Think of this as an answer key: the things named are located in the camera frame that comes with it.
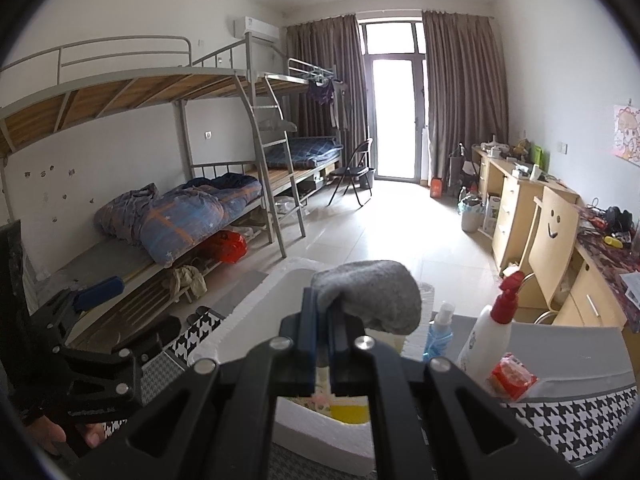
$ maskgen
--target spray bottle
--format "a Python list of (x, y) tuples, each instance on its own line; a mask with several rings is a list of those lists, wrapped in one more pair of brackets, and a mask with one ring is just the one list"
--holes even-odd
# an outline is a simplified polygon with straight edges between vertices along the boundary
[(423, 361), (426, 362), (434, 357), (444, 355), (449, 341), (453, 339), (451, 318), (453, 318), (455, 309), (455, 306), (444, 301), (435, 319), (429, 323), (427, 342), (424, 345), (424, 353), (422, 354)]
[(507, 350), (524, 277), (523, 272), (517, 271), (502, 280), (502, 294), (493, 306), (484, 307), (458, 356), (456, 365), (476, 383), (484, 383)]

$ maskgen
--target blue liquid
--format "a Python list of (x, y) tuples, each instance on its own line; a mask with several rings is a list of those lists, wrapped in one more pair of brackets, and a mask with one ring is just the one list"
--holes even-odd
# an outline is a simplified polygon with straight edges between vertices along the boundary
[(423, 362), (427, 362), (434, 357), (443, 356), (452, 339), (453, 332), (451, 331), (451, 326), (442, 327), (431, 321), (429, 323), (427, 343), (424, 345), (424, 353), (422, 354)]

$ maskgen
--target metal bed frame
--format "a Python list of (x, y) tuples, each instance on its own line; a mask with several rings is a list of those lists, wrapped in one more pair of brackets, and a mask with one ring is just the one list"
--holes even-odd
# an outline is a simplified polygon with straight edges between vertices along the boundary
[[(122, 52), (113, 52), (110, 54), (99, 54), (96, 56), (78, 57), (66, 59), (64, 55), (73, 53), (74, 48), (88, 45), (88, 44), (101, 44), (109, 42), (123, 42), (131, 40), (175, 40), (185, 44), (183, 50), (171, 49), (171, 50), (124, 50)], [(254, 69), (254, 44), (263, 44), (270, 47), (276, 54), (278, 54), (284, 63), (285, 74), (277, 74), (270, 72), (258, 72)], [(244, 58), (246, 59), (246, 68), (236, 68), (234, 64), (234, 49), (240, 48), (244, 45)], [(225, 55), (228, 52), (229, 68), (221, 68), (220, 55)], [(156, 104), (171, 103), (175, 107), (175, 113), (177, 115), (177, 135), (180, 143), (181, 150), (186, 154), (188, 164), (185, 165), (186, 173), (188, 177), (194, 177), (195, 170), (202, 170), (202, 174), (205, 174), (207, 168), (212, 168), (214, 176), (218, 175), (219, 168), (226, 167), (227, 171), (233, 167), (239, 167), (241, 173), (245, 174), (249, 171), (249, 168), (256, 169), (256, 176), (262, 184), (263, 194), (261, 198), (252, 201), (247, 205), (242, 212), (242, 216), (252, 211), (253, 209), (261, 206), (266, 213), (266, 226), (263, 230), (266, 230), (269, 235), (270, 243), (274, 242), (274, 238), (277, 238), (280, 252), (286, 257), (286, 248), (284, 246), (284, 240), (282, 238), (282, 232), (280, 229), (280, 221), (284, 219), (284, 216), (280, 216), (276, 213), (274, 196), (289, 187), (292, 189), (296, 206), (289, 214), (297, 214), (298, 222), (300, 225), (300, 231), (305, 236), (305, 228), (303, 224), (302, 205), (300, 203), (300, 197), (298, 196), (297, 188), (295, 184), (304, 178), (312, 175), (313, 172), (319, 171), (322, 168), (315, 168), (307, 172), (305, 176), (300, 173), (294, 174), (293, 166), (290, 161), (289, 142), (287, 137), (286, 126), (283, 126), (281, 133), (283, 137), (273, 142), (262, 142), (261, 133), (264, 131), (277, 131), (277, 128), (273, 126), (263, 128), (261, 127), (265, 121), (259, 121), (258, 116), (275, 113), (275, 122), (280, 124), (287, 124), (284, 121), (284, 116), (280, 104), (276, 97), (276, 91), (274, 86), (280, 85), (278, 89), (282, 88), (285, 91), (300, 90), (306, 87), (308, 83), (318, 82), (324, 83), (329, 79), (335, 78), (335, 72), (312, 65), (302, 60), (294, 58), (287, 58), (283, 52), (277, 49), (273, 43), (266, 40), (253, 37), (252, 33), (245, 34), (243, 40), (236, 41), (232, 44), (219, 48), (213, 52), (210, 52), (206, 56), (203, 56), (197, 60), (193, 60), (193, 51), (191, 42), (188, 38), (183, 36), (169, 36), (169, 35), (136, 35), (136, 36), (112, 36), (108, 38), (95, 38), (92, 40), (76, 41), (73, 43), (67, 43), (56, 47), (48, 48), (30, 56), (23, 57), (15, 60), (8, 65), (0, 68), (0, 76), (7, 70), (12, 69), (24, 62), (35, 59), (40, 56), (46, 56), (49, 54), (57, 54), (57, 70), (56, 70), (56, 85), (50, 88), (35, 92), (27, 95), (16, 102), (13, 102), (5, 107), (0, 108), (0, 130), (2, 131), (2, 137), (8, 146), (6, 150), (5, 158), (2, 164), (0, 164), (0, 178), (2, 180), (2, 186), (6, 189), (6, 181), (4, 178), (4, 166), (6, 165), (7, 158), (16, 151), (23, 149), (24, 147), (37, 142), (38, 140), (48, 137), (56, 132), (74, 126), (88, 120), (94, 120), (101, 117), (105, 117), (112, 114), (121, 113), (123, 111), (153, 106)], [(168, 68), (142, 68), (135, 70), (127, 70), (120, 72), (101, 73), (98, 75), (88, 76), (71, 81), (63, 80), (63, 68), (76, 64), (84, 64), (101, 59), (109, 59), (114, 57), (123, 56), (146, 56), (146, 55), (176, 55), (186, 56), (186, 65)], [(153, 85), (152, 88), (147, 89), (140, 96), (134, 96), (135, 99), (131, 105), (126, 107), (118, 107), (118, 102), (127, 97), (128, 92), (132, 92), (134, 86), (140, 82), (143, 82), (145, 78), (159, 78), (160, 76), (166, 76), (166, 80), (160, 85)], [(197, 78), (198, 76), (210, 76), (209, 80), (205, 80), (201, 83), (194, 84), (188, 88), (181, 88), (187, 80)], [(78, 94), (87, 88), (101, 88), (102, 85), (112, 85), (116, 91), (111, 89), (111, 92), (106, 95), (104, 102), (94, 113), (87, 118), (81, 118), (80, 120), (68, 120), (69, 112), (74, 106), (74, 100), (78, 100)], [(264, 95), (271, 100), (269, 105), (257, 104), (257, 98), (259, 95)], [(188, 136), (188, 124), (187, 124), (187, 111), (186, 104), (189, 100), (206, 99), (219, 96), (240, 96), (244, 103), (245, 109), (249, 115), (250, 122), (252, 124), (252, 134), (254, 137), (255, 148), (255, 160), (251, 161), (229, 161), (229, 162), (212, 162), (208, 164), (194, 164), (193, 155), (190, 149), (189, 136)], [(12, 134), (14, 133), (14, 122), (9, 122), (8, 119), (12, 118), (12, 114), (19, 113), (29, 107), (35, 107), (47, 100), (58, 99), (55, 102), (57, 107), (57, 113), (55, 114), (55, 121), (52, 121), (50, 130), (47, 133), (22, 142), (18, 144), (14, 142)], [(271, 183), (269, 180), (269, 170), (266, 165), (266, 159), (264, 149), (275, 144), (283, 144), (286, 152), (286, 159), (288, 161), (289, 169), (288, 176), (289, 181), (285, 184), (281, 184), (277, 189), (271, 189)], [(324, 166), (336, 162), (332, 160), (326, 163)], [(7, 203), (10, 219), (13, 221), (14, 212), (10, 203), (10, 197), (5, 194), (5, 200)], [(176, 260), (174, 265), (185, 264), (190, 258), (190, 251)], [(203, 272), (204, 275), (211, 272), (218, 266), (218, 262), (206, 262), (206, 268)], [(109, 322), (110, 318), (120, 313), (121, 317), (126, 320), (127, 324), (132, 326), (138, 326), (142, 328), (146, 323), (151, 321), (153, 317), (160, 314), (163, 310), (168, 308), (172, 303), (180, 300), (185, 295), (188, 300), (192, 298), (188, 295), (188, 288), (185, 287), (179, 291), (179, 293), (171, 297), (167, 290), (162, 289), (162, 274), (159, 274), (162, 267), (157, 264), (150, 263), (144, 269), (140, 269), (132, 280), (130, 280), (130, 286), (126, 286), (126, 290), (122, 295), (106, 304), (96, 308), (93, 312), (88, 312), (84, 316), (86, 319), (82, 320), (82, 325), (85, 330), (80, 329), (75, 334), (72, 334), (69, 341), (73, 346), (82, 346), (88, 337), (92, 333), (95, 333), (99, 329), (97, 325), (103, 326), (103, 322)]]

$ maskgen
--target blue spray bottle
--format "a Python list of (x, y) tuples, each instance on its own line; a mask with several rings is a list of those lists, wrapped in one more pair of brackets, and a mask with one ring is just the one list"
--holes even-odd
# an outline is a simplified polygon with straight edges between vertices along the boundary
[(422, 360), (427, 362), (434, 357), (443, 356), (449, 341), (453, 339), (451, 319), (456, 307), (444, 301), (436, 317), (429, 323), (427, 343), (424, 345)]

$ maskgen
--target curtain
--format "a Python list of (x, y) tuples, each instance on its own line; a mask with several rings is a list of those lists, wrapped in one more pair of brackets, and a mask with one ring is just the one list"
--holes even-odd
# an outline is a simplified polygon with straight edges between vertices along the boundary
[[(336, 78), (347, 85), (348, 106), (341, 114), (344, 124), (340, 126), (344, 156), (348, 159), (369, 136), (364, 61), (355, 14), (287, 27), (287, 52), (290, 57), (324, 68), (335, 65)], [(305, 94), (292, 95), (290, 114), (298, 126), (298, 136), (331, 135), (329, 105), (320, 105)]]
[(430, 178), (449, 176), (449, 155), (495, 135), (508, 142), (504, 59), (489, 18), (427, 11)]

